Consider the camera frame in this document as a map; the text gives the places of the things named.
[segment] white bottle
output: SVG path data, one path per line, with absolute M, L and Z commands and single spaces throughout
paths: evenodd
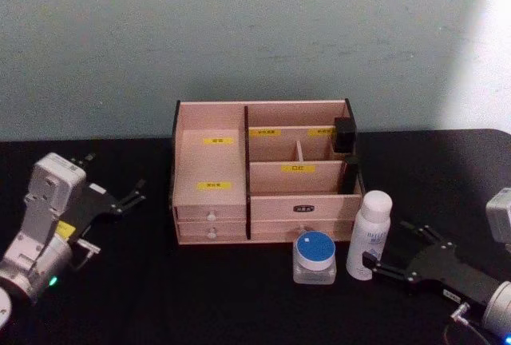
M 350 250 L 346 261 L 348 273 L 357 280 L 370 280 L 371 270 L 362 264 L 362 254 L 369 252 L 378 260 L 382 258 L 386 235 L 390 228 L 392 199 L 382 191 L 366 193 L 362 207 L 355 217 Z

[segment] drawer knob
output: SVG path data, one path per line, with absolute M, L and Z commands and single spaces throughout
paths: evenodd
M 216 229 L 210 228 L 208 231 L 208 238 L 214 240 L 216 238 Z
M 206 216 L 206 219 L 208 221 L 216 221 L 216 215 L 214 212 L 210 212 L 207 216 Z

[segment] black table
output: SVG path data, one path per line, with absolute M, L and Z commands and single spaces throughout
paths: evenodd
M 397 250 L 405 241 L 396 223 L 407 219 L 433 225 L 473 265 L 511 280 L 511 256 L 493 242 L 485 218 L 486 202 L 511 185 L 510 135 L 361 133 L 359 149 L 367 189 L 384 190 L 394 200 L 384 260 L 406 262 Z M 455 304 L 429 293 L 408 296 L 393 283 L 350 278 L 344 268 L 348 243 L 337 245 L 337 280 L 328 287 L 293 283 L 290 244 L 177 247 L 168 214 L 169 139 L 1 143 L 2 252 L 19 229 L 32 167 L 48 152 L 95 152 L 89 180 L 123 196 L 144 177 L 148 200 L 119 223 L 95 224 L 87 238 L 101 254 L 80 272 L 64 273 L 4 331 L 4 342 L 441 342 Z M 450 335 L 453 341 L 463 336 L 455 328 Z

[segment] black label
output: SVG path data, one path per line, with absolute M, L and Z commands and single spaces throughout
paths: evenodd
M 293 207 L 294 212 L 312 212 L 314 205 L 296 205 Z

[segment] blue lid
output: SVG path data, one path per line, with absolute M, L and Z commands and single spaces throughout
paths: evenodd
M 296 249 L 300 255 L 310 261 L 325 261 L 335 254 L 334 241 L 328 235 L 318 231 L 302 234 L 296 242 Z

